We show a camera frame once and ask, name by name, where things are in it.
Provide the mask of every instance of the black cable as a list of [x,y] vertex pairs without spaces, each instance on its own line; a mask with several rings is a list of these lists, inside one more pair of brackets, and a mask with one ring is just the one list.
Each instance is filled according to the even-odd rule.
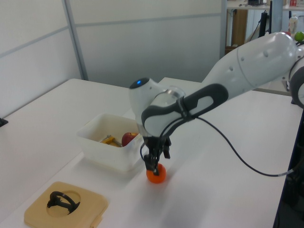
[[[213,124],[211,124],[210,122],[208,122],[207,120],[203,119],[203,118],[200,118],[200,117],[196,117],[197,119],[207,123],[209,126],[211,126],[214,130],[216,130],[225,140],[226,142],[229,144],[229,146],[231,147],[231,149],[233,150],[233,152],[236,154],[236,156],[250,169],[252,169],[253,171],[263,175],[263,176],[268,176],[268,177],[281,177],[281,176],[285,176],[285,175],[288,175],[290,173],[293,173],[295,170],[297,170],[299,168],[299,166],[304,162],[304,158],[301,159],[297,164],[296,166],[294,166],[292,169],[288,170],[287,172],[284,172],[284,173],[280,173],[280,174],[267,174],[267,173],[263,173],[263,172],[260,172],[259,170],[256,170],[255,168],[253,168],[252,166],[250,166],[247,162],[245,162],[242,157],[238,154],[238,152],[236,151],[236,149],[233,147],[233,145],[231,144],[231,142],[229,141],[229,139],[216,127],[214,126]],[[158,138],[158,141],[156,143],[156,147],[154,149],[154,154],[157,153],[157,150],[158,150],[158,147],[159,147],[159,144],[161,142],[161,138],[163,136],[163,134],[165,133],[165,131],[168,129],[168,127],[170,127],[174,122],[178,121],[178,120],[181,120],[182,117],[178,118],[178,119],[175,119],[173,120],[171,123],[169,123],[162,131],[160,137]],[[141,149],[140,149],[140,154],[141,154],[141,157],[143,159],[143,154],[142,154],[142,148],[144,147],[144,143],[142,144],[141,146]]]
[[238,154],[238,152],[236,151],[236,149],[234,149],[233,145],[231,144],[231,142],[229,141],[229,139],[216,127],[214,126],[213,124],[211,124],[210,122],[208,122],[207,120],[203,119],[203,118],[200,118],[200,117],[197,117],[197,119],[199,120],[202,120],[204,121],[205,123],[207,123],[208,125],[210,125],[214,130],[216,130],[226,141],[227,143],[229,144],[229,146],[231,147],[231,149],[233,150],[233,152],[236,154],[236,156],[247,166],[249,167],[250,169],[252,169],[253,171],[261,174],[261,175],[264,175],[264,176],[268,176],[268,177],[281,177],[281,176],[285,176],[285,175],[288,175],[292,172],[294,172],[296,169],[299,168],[299,166],[304,162],[304,159],[300,160],[299,163],[293,167],[291,170],[288,170],[287,172],[284,172],[284,173],[280,173],[280,174],[267,174],[267,173],[263,173],[263,172],[260,172],[258,170],[256,170],[255,168],[253,168],[252,166],[250,166],[249,164],[247,164],[242,158],[241,156]]
[[254,34],[255,34],[255,32],[256,32],[256,30],[257,30],[257,27],[258,27],[258,25],[260,24],[260,22],[261,22],[261,20],[259,20],[259,22],[257,23],[256,29],[255,29],[254,32],[252,33],[252,36],[251,36],[251,38],[250,38],[249,41],[252,40],[252,37],[254,36]]

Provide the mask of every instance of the white plastic bin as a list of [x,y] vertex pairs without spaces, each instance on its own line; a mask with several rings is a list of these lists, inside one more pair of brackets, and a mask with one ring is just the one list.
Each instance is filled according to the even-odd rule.
[[133,169],[141,159],[140,146],[143,144],[143,137],[138,134],[125,147],[115,147],[100,141],[107,135],[112,135],[121,142],[122,136],[127,132],[139,132],[135,120],[100,114],[79,129],[76,135],[87,159],[126,172]]

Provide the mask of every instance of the white table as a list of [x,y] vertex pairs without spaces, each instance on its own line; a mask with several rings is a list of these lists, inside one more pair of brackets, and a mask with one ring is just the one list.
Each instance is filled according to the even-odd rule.
[[[176,85],[183,88],[187,94],[200,85],[168,78],[163,79],[161,83]],[[95,86],[103,86],[108,96],[115,93],[126,94],[126,89],[115,88],[115,91],[113,86],[96,83],[88,83],[83,92],[90,91],[91,87]],[[62,115],[67,116],[64,112],[71,107],[74,113],[83,109],[81,105],[75,106],[73,96],[78,90],[70,92],[72,105],[66,104]],[[95,95],[90,93],[85,99],[90,100],[90,96]],[[100,99],[101,104],[107,97]],[[263,172],[281,173],[288,167],[302,114],[302,109],[290,104],[290,100],[288,96],[250,91],[224,103],[203,117],[222,130],[240,155],[253,167]],[[122,112],[122,109],[113,110],[110,106],[109,104],[108,112]],[[85,109],[86,114],[81,114],[85,120],[79,118],[78,126],[60,122],[66,126],[58,129],[66,128],[66,137],[70,140],[66,144],[58,145],[58,153],[72,154],[73,149],[74,154],[77,154],[80,149],[72,139],[75,132],[80,125],[97,115],[97,112],[105,110],[97,110],[94,103],[86,104]],[[132,116],[130,110],[124,115]],[[171,159],[162,157],[160,161],[167,169],[167,179],[160,185],[147,181],[144,164],[130,173],[121,174],[90,163],[82,152],[61,170],[58,169],[59,172],[53,177],[44,175],[46,166],[36,167],[34,180],[32,177],[24,177],[25,182],[32,181],[35,184],[33,189],[36,192],[33,191],[31,196],[26,195],[25,201],[0,224],[0,227],[26,227],[23,223],[24,211],[55,181],[68,182],[107,197],[109,207],[99,227],[272,227],[284,177],[270,178],[253,172],[236,157],[217,132],[198,120],[179,127],[171,136],[171,141]],[[47,153],[43,153],[39,160],[47,156]],[[14,172],[11,178],[17,176],[18,173]],[[16,189],[16,194],[22,193],[19,181],[10,186]]]
[[5,118],[0,222],[81,152],[75,139],[81,126],[99,113],[129,108],[126,88],[72,79]]

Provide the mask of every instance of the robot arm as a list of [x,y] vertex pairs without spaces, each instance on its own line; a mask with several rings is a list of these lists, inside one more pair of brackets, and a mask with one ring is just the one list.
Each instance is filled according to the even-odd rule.
[[157,175],[163,146],[168,144],[169,136],[178,126],[267,82],[288,80],[290,71],[293,75],[291,91],[293,87],[299,87],[292,92],[299,98],[299,91],[304,90],[304,86],[298,86],[299,81],[304,84],[304,68],[293,68],[303,56],[304,49],[297,47],[288,35],[274,33],[224,56],[212,68],[201,88],[189,96],[178,88],[166,88],[151,79],[134,82],[129,97],[140,133],[150,150],[145,156],[146,168]]

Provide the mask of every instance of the black object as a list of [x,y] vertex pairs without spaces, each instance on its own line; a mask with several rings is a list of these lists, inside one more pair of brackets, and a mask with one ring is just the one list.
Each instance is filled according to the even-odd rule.
[[[63,203],[60,199],[61,196],[62,198],[66,199],[70,204],[68,203]],[[63,208],[67,208],[69,211],[69,214],[71,214],[74,210],[76,210],[80,204],[80,202],[75,203],[71,198],[69,198],[66,194],[60,192],[60,191],[54,191],[50,194],[49,196],[50,200],[47,203],[47,207],[50,208],[52,206],[60,206]]]
[[260,31],[259,31],[258,37],[263,37],[265,35],[267,15],[268,14],[265,12],[263,12],[261,14],[261,24],[260,24]]
[[8,121],[7,120],[5,120],[5,119],[1,119],[0,118],[0,127],[2,127],[2,126],[4,126],[4,125],[6,125],[8,123]]
[[304,108],[304,104],[300,101],[299,98],[299,89],[304,84],[304,66],[298,69],[293,77],[290,80],[290,92],[291,96],[293,98],[293,101],[300,106],[301,108]]
[[271,23],[272,23],[272,1],[270,1],[270,9],[269,9],[269,34],[271,34]]
[[145,145],[149,149],[149,154],[143,157],[146,169],[153,171],[155,176],[159,176],[158,161],[163,152],[165,158],[170,159],[169,147],[171,141],[169,137],[143,137]]
[[248,5],[250,6],[260,6],[263,4],[263,0],[248,0]]
[[[294,167],[304,157],[304,112],[299,124],[293,153],[290,159],[289,167]],[[304,186],[304,164],[302,164],[297,172],[294,172],[285,179],[283,192],[277,212],[280,214],[282,220],[289,221],[299,217],[302,213],[302,221],[304,221],[304,206],[301,204],[301,197],[303,195]],[[302,228],[302,223],[293,222],[293,228]]]

